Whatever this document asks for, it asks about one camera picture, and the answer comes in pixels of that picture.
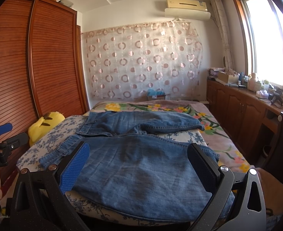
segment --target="curtain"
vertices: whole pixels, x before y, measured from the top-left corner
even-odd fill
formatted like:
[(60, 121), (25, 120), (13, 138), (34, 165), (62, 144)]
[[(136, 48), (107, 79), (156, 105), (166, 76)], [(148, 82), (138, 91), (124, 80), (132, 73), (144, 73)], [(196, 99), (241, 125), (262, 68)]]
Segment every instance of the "curtain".
[(171, 99), (198, 93), (202, 44), (192, 24), (167, 21), (82, 34), (86, 76), (97, 99), (145, 100), (148, 89)]
[(230, 32), (225, 9), (221, 0), (211, 0), (214, 15), (220, 31), (220, 36), (223, 41), (223, 56), (225, 60), (225, 67), (234, 69), (233, 59), (230, 49)]

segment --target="wardrobe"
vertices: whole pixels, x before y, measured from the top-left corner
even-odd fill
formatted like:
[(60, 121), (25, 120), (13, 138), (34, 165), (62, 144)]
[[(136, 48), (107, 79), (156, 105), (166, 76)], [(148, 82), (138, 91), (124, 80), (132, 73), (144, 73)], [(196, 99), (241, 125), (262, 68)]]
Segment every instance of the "wardrobe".
[[(89, 110), (76, 15), (53, 0), (6, 0), (0, 7), (0, 125), (13, 125), (0, 141), (48, 112), (68, 117)], [(2, 180), (28, 148), (13, 151)]]

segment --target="jeans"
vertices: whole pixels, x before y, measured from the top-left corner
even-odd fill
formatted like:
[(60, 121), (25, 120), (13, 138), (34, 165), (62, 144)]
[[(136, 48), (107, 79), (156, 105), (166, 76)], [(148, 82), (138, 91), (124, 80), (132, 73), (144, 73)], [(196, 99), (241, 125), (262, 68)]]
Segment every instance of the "jeans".
[[(189, 143), (160, 138), (203, 126), (197, 119), (175, 112), (91, 112), (88, 120), (39, 162), (58, 164), (80, 141), (90, 156), (73, 189), (105, 208), (148, 221), (194, 221), (211, 197), (187, 158)], [(219, 155), (206, 146), (205, 154)], [(231, 194), (222, 216), (233, 202)]]

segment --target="floral blanket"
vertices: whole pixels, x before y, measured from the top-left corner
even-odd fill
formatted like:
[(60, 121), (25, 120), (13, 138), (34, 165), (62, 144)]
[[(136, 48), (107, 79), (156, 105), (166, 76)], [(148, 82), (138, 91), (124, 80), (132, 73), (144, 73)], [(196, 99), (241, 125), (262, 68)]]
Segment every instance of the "floral blanket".
[[(201, 103), (190, 101), (166, 101), (158, 100), (151, 102), (135, 103), (108, 103), (100, 102), (91, 111), (102, 112), (113, 111), (175, 111), (191, 115), (199, 119), (205, 126), (205, 130), (187, 130), (176, 133), (159, 134), (158, 136), (179, 142), (194, 142), (201, 145), (208, 145), (215, 152), (220, 154), (219, 165), (227, 165), (233, 171), (246, 172), (249, 164), (236, 149), (230, 138), (219, 126), (209, 110)], [(68, 136), (74, 134), (87, 119), (87, 113), (82, 116), (70, 116), (57, 125), (18, 160), (17, 167), (21, 170), (27, 167), (31, 172), (42, 170), (39, 158), (52, 152)], [(66, 192), (66, 196), (75, 210), (89, 217), (112, 221), (126, 225), (156, 226), (164, 223), (147, 222), (137, 218), (127, 217), (106, 209), (96, 203), (82, 197), (75, 191)]]

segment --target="textured blue pad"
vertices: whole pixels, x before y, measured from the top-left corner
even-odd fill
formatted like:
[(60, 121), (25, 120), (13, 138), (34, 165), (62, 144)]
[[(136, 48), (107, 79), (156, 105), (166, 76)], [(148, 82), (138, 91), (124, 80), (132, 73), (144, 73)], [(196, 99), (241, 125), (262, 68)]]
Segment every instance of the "textured blue pad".
[(0, 126), (0, 136), (4, 133), (10, 132), (13, 129), (13, 126), (11, 123), (6, 123), (4, 125)]
[(88, 143), (84, 143), (63, 171), (59, 185), (63, 194), (73, 188), (79, 173), (82, 171), (85, 162), (89, 158), (89, 154), (90, 147)]

